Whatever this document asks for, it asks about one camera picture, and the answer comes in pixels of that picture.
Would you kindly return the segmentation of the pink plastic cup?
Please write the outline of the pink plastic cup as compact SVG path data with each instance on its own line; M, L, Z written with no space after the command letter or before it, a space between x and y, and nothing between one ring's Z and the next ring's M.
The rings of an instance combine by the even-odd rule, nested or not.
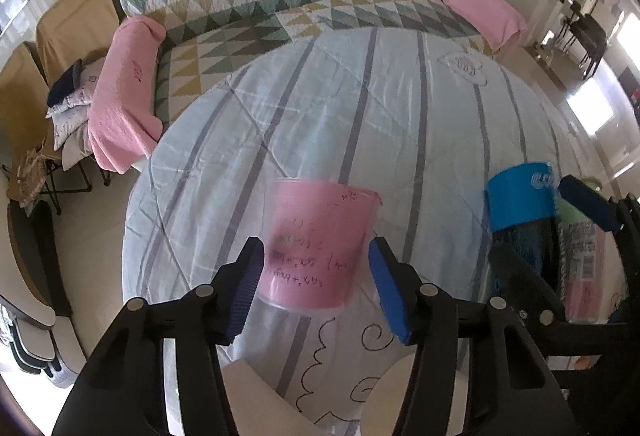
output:
M344 308L359 279L382 200L341 183L279 179L265 201L265 263L259 298L280 309Z

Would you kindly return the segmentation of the white paper cup left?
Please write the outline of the white paper cup left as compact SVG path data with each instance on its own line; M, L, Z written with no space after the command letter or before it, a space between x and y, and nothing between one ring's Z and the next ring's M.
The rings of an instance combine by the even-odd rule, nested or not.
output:
M244 361L221 370L232 416L241 436L323 436L324 431L281 398Z

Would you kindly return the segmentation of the tan folding chair left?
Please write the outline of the tan folding chair left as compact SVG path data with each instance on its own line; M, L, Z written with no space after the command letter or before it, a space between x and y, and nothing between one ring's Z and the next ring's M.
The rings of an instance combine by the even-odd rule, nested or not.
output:
M1 131L11 152L6 194L21 208L37 198L47 178L47 94L32 52L20 44L1 70Z

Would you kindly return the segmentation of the white paper cup right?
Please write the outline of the white paper cup right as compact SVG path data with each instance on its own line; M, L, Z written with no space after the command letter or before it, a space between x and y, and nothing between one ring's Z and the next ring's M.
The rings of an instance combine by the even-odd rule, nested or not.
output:
M390 436L393 434L404 402L414 356L408 355L391 366L373 387L364 403L358 435Z

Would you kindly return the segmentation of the white grey office chair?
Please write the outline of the white grey office chair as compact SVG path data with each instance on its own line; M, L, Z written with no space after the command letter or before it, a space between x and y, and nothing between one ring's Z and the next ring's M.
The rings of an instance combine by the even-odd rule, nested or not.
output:
M86 362L72 317L49 204L26 213L9 200L1 206L1 331L17 367L72 386Z

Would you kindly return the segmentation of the tan folding chair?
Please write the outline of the tan folding chair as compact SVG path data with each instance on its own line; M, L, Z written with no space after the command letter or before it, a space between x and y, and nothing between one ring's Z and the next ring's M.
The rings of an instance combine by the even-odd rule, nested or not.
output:
M49 86L81 60L106 55L120 24L113 0L58 0L40 18L36 48Z
M47 94L32 52L20 44L1 70L1 131L11 152L6 194L21 208L37 198L47 178Z

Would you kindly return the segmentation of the tan folding chair right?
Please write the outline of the tan folding chair right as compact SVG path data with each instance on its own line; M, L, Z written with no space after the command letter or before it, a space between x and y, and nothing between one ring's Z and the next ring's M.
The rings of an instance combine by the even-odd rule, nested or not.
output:
M81 60L106 55L120 24L113 0L58 0L40 18L36 48L49 86Z

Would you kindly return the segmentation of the green pink can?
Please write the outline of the green pink can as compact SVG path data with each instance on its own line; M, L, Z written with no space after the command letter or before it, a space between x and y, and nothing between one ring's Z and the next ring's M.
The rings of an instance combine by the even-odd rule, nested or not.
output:
M605 232L560 195L556 210L564 254L566 318L575 323L596 323L602 300Z

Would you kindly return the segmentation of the white paper cup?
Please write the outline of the white paper cup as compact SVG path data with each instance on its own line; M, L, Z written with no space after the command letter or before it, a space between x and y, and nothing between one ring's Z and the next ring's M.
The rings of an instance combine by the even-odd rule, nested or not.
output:
M404 402L414 356L408 355L391 366L373 387L364 403L358 435L390 436L393 434Z
M323 436L324 431L281 398L244 361L221 370L232 416L241 436Z

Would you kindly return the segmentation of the stack of cushions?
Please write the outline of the stack of cushions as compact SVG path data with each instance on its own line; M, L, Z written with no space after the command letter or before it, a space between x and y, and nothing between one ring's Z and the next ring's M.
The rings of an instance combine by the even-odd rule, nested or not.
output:
M92 154L88 114L105 58L74 62L53 84L47 96L47 115L53 126L54 151L70 170Z

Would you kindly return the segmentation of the striped light blue tablecloth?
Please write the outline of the striped light blue tablecloth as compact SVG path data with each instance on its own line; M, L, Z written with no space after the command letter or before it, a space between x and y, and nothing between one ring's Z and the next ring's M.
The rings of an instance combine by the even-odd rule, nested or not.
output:
M580 168L518 76L453 41L360 28L299 39L214 84L168 128L130 194L122 294L161 303L208 282L262 229L273 180L381 196L375 232L422 280L489 289L487 181L527 162Z

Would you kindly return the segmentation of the dark dining chairs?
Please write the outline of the dark dining chairs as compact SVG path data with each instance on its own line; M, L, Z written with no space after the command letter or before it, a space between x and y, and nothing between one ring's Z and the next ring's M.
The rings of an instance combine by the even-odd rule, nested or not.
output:
M570 16L563 21L559 37L565 38L567 34L570 34L570 37L561 47L561 51L567 53L573 44L580 44L585 54L578 65L586 66L584 79L588 79L596 73L608 47L605 31L590 13L583 14L580 3L574 1L570 5Z

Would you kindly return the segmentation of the blue black can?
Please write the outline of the blue black can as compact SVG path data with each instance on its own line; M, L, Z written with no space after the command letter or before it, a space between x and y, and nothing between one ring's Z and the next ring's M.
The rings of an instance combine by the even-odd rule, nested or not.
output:
M552 291L561 291L561 251L551 165L524 163L486 185L492 240L505 244Z

